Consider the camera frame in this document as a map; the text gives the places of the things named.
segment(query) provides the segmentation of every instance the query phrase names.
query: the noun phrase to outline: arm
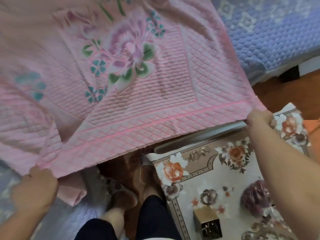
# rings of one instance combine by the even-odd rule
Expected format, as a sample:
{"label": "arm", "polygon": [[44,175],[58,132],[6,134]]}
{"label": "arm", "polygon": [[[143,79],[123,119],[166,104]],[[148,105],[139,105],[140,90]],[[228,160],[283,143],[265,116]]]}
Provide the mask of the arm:
{"label": "arm", "polygon": [[270,128],[272,113],[252,111],[247,130],[272,200],[298,239],[320,234],[320,165]]}
{"label": "arm", "polygon": [[57,196],[58,181],[49,169],[37,166],[12,190],[17,211],[0,226],[2,240],[29,240]]}

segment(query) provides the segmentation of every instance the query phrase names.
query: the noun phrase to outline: forearm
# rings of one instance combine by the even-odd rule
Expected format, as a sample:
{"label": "forearm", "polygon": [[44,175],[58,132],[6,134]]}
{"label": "forearm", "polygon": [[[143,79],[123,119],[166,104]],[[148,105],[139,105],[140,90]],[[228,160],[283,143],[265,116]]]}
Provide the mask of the forearm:
{"label": "forearm", "polygon": [[320,167],[282,140],[269,125],[248,126],[250,141],[271,197],[299,239],[318,239]]}
{"label": "forearm", "polygon": [[0,226],[2,240],[29,240],[45,213],[16,212]]}

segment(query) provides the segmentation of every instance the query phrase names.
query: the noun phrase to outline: teal flower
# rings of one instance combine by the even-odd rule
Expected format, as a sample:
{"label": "teal flower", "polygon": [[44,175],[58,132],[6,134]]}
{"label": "teal flower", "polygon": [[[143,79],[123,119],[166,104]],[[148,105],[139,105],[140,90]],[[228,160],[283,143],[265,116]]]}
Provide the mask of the teal flower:
{"label": "teal flower", "polygon": [[156,38],[163,38],[166,30],[162,24],[159,24],[161,17],[155,11],[151,12],[151,17],[148,17],[146,21],[148,23],[146,30],[150,31]]}
{"label": "teal flower", "polygon": [[95,77],[99,77],[101,73],[106,72],[106,62],[104,60],[94,60],[92,62],[93,66],[90,67],[91,72]]}
{"label": "teal flower", "polygon": [[16,77],[14,81],[24,90],[27,90],[31,96],[39,102],[44,96],[42,91],[47,88],[46,84],[40,79],[41,76],[38,72],[28,72]]}
{"label": "teal flower", "polygon": [[85,92],[85,97],[88,98],[89,103],[100,102],[103,96],[107,94],[107,88],[95,89],[94,87],[89,86],[88,90],[89,91]]}

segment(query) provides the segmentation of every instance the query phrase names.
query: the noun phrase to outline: person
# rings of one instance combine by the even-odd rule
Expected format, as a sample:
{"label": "person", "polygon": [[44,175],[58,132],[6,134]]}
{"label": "person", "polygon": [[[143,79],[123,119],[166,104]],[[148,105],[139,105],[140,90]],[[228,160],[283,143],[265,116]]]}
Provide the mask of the person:
{"label": "person", "polygon": [[[320,233],[320,165],[282,140],[270,127],[269,111],[253,110],[247,117],[247,131],[257,161],[277,209],[298,239],[317,240]],[[142,173],[146,182],[137,227],[137,240],[181,240],[166,208],[156,179]],[[17,207],[0,226],[2,240],[28,240],[57,195],[58,183],[48,169],[30,170],[12,191]],[[136,204],[133,192],[112,195],[111,209],[99,219],[89,220],[75,240],[116,240],[124,226],[124,212]]]}

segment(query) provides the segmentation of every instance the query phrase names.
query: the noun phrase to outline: pink blanket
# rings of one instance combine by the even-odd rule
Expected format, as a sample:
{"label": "pink blanket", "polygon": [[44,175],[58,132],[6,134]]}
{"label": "pink blanket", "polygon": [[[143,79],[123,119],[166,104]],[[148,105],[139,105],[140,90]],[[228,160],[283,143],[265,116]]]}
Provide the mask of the pink blanket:
{"label": "pink blanket", "polygon": [[[0,18],[0,156],[21,174],[37,164],[63,177],[264,109],[210,0]],[[76,204],[79,189],[60,196]]]}

